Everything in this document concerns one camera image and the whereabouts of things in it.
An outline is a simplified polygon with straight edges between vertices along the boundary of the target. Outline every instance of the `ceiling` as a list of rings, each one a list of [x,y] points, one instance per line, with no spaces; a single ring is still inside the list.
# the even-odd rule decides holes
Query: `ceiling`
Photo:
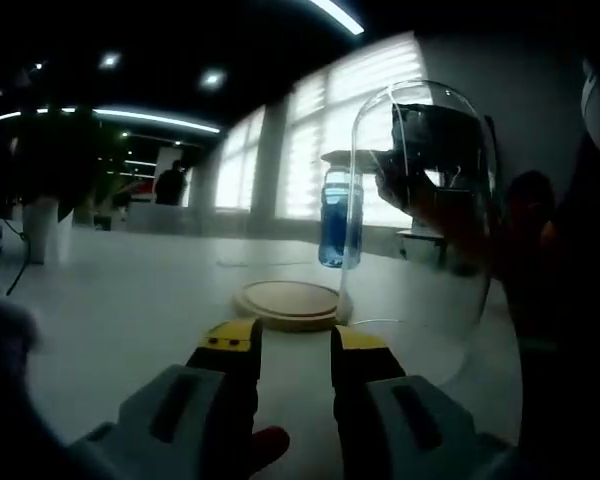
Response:
[[[304,75],[394,33],[458,25],[497,28],[503,19],[547,23],[556,16],[536,9],[530,17],[526,9],[502,5],[478,9],[338,0],[365,28],[353,36],[307,0],[194,3],[189,10],[167,2],[147,11],[120,7],[117,13],[112,6],[88,12],[36,9],[17,18],[5,12],[10,35],[0,38],[0,114],[26,105],[115,104],[170,112],[227,131],[258,106],[288,93]],[[120,62],[101,70],[107,52],[119,53]],[[36,63],[43,68],[36,70]],[[226,82],[215,92],[199,87],[209,68],[226,72]],[[203,143],[212,141],[201,137]]]

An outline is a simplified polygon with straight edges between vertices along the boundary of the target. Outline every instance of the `glass dome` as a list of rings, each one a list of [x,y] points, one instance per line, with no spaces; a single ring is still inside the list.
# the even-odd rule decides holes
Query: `glass dome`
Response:
[[[386,88],[353,127],[337,319],[383,337],[407,373],[437,384],[462,366],[489,286],[488,128],[463,95],[431,81]],[[369,181],[378,196],[361,198],[357,185]],[[365,215],[385,202],[394,228],[363,231]],[[374,235],[386,247],[369,252]]]

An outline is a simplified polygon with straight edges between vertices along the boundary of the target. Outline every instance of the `blue bottle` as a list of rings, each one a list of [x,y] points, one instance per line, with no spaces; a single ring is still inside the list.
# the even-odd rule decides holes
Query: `blue bottle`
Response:
[[[347,209],[351,175],[345,167],[331,167],[324,176],[321,208],[321,239],[318,250],[320,263],[326,267],[342,268],[347,239]],[[354,201],[351,215],[349,265],[360,263],[362,241],[362,175],[354,182]]]

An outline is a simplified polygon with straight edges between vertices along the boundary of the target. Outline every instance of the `window blind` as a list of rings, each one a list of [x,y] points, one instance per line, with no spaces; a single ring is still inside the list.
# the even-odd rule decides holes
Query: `window blind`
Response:
[[[388,85],[423,77],[417,41],[413,35],[400,35],[357,51],[299,82],[289,106],[276,216],[318,219],[320,192],[329,168],[320,157],[351,149],[353,123],[373,94]],[[428,94],[414,100],[431,103]],[[363,122],[357,148],[392,147],[390,109],[376,109]],[[408,215],[378,196],[373,175],[364,176],[363,189],[366,225],[411,225]]]
[[[216,209],[251,210],[264,107],[236,125],[221,147]]]

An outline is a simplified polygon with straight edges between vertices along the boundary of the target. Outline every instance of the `round wooden board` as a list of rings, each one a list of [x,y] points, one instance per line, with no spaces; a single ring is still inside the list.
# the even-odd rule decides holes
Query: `round wooden board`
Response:
[[[328,330],[335,324],[338,292],[303,282],[270,281],[245,286],[236,296],[242,312],[285,332]]]

